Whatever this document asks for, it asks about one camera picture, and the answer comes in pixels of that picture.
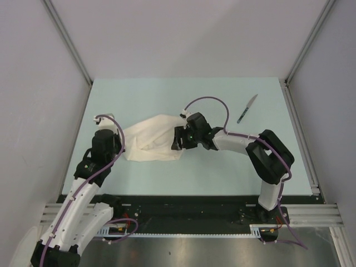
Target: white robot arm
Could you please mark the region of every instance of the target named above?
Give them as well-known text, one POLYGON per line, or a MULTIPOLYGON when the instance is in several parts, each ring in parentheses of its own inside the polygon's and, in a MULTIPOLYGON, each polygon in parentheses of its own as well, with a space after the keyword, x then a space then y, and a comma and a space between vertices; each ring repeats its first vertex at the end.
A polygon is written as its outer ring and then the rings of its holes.
MULTIPOLYGON (((202 144, 208 150, 230 150, 249 156, 262 179, 259 205, 266 211, 277 206, 281 181, 287 170, 274 154, 267 153, 267 147, 254 139, 225 133, 221 127, 211 128, 201 113, 188 115, 185 119, 186 126, 175 128, 173 150, 192 149, 202 144)), ((272 131, 265 130, 257 137, 273 147, 289 168, 291 167, 294 162, 293 155, 272 131)))
POLYGON ((92 139, 92 147, 77 165, 72 187, 55 220, 37 243, 31 259, 34 267, 78 266, 82 252, 100 228, 113 217, 122 215, 120 199, 102 195, 101 201, 83 220, 85 208, 111 172, 111 162, 122 151, 118 128, 110 118, 113 115, 94 119, 98 131, 92 139))

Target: white cloth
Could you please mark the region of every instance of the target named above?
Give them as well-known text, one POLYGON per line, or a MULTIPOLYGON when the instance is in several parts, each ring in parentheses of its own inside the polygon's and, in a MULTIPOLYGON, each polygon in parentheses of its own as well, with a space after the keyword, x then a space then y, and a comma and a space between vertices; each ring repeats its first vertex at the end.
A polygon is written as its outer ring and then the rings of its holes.
POLYGON ((174 127, 186 121, 178 116, 157 115, 141 121, 123 131, 127 160, 153 161, 178 160, 183 150, 172 150, 174 127))

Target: light blue table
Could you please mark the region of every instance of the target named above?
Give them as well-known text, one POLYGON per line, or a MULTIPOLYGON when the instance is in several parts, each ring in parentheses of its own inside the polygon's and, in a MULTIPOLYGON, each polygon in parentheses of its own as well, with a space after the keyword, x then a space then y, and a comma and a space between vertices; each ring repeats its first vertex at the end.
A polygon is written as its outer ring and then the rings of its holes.
MULTIPOLYGON (((123 128, 158 114, 179 115, 191 100, 216 96, 230 109, 228 130, 249 134, 273 130, 295 157, 293 178, 284 195, 312 191, 277 78, 172 78, 95 80, 68 169, 63 194, 91 146, 97 126, 93 117, 112 113, 123 128), (240 124, 247 102, 259 94, 240 124)), ((222 126, 225 109, 217 101, 202 100, 190 112, 201 112, 208 123, 222 126)), ((179 161, 133 162, 121 157, 99 194, 115 195, 258 195, 261 179, 247 156, 230 151, 187 150, 179 161)))

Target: white plastic casing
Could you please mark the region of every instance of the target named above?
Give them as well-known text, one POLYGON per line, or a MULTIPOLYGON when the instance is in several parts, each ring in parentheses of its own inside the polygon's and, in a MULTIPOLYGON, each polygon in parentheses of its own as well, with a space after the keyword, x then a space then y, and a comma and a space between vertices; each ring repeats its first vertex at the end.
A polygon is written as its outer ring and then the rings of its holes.
MULTIPOLYGON (((113 114, 106 114, 106 115, 114 118, 113 114)), ((97 122, 97 123, 99 122, 98 130, 108 129, 108 130, 111 130, 113 133, 118 134, 118 128, 116 127, 114 122, 109 120, 108 118, 105 118, 105 117, 95 118, 94 117, 94 122, 97 122)))
POLYGON ((218 150, 230 150, 247 155, 246 147, 254 140, 227 135, 223 130, 221 130, 214 136, 212 141, 218 150))
POLYGON ((258 203, 268 211, 274 209, 277 206, 280 186, 281 183, 271 185, 265 181, 262 181, 261 194, 258 198, 258 203))
MULTIPOLYGON (((67 195, 61 209, 56 216, 55 220, 51 224, 50 228, 41 236, 42 244, 45 245, 48 241, 49 236, 51 235, 55 224, 57 223, 60 215, 63 213, 63 210, 67 206, 70 198, 73 196, 74 192, 78 187, 85 182, 85 179, 78 178, 73 181, 72 188, 70 193, 67 195)), ((72 245, 73 236, 79 225, 80 220, 82 219, 84 209, 87 207, 90 200, 95 196, 95 193, 98 192, 99 187, 93 184, 86 184, 79 194, 76 196, 75 201, 72 202, 68 211, 66 212, 60 226, 55 233, 55 236, 50 242, 49 247, 54 248, 58 245, 61 251, 68 251, 72 245)))
POLYGON ((93 211, 79 224, 72 238, 72 245, 78 245, 77 252, 82 255, 86 246, 96 236, 105 223, 113 216, 113 208, 106 203, 97 203, 93 211))

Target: knife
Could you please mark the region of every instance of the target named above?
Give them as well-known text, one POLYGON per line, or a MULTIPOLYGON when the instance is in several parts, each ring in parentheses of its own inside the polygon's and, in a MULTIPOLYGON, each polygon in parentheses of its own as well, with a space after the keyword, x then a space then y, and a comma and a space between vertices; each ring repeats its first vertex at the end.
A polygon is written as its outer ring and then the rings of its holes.
POLYGON ((241 115, 241 116, 239 117, 239 119, 238 119, 238 123, 240 123, 240 121, 243 119, 243 117, 245 116, 247 110, 249 110, 249 108, 251 107, 252 103, 255 101, 255 99, 256 99, 257 96, 258 96, 258 94, 255 95, 255 96, 253 96, 253 97, 250 99, 250 101, 247 103, 245 111, 242 113, 242 115, 241 115))

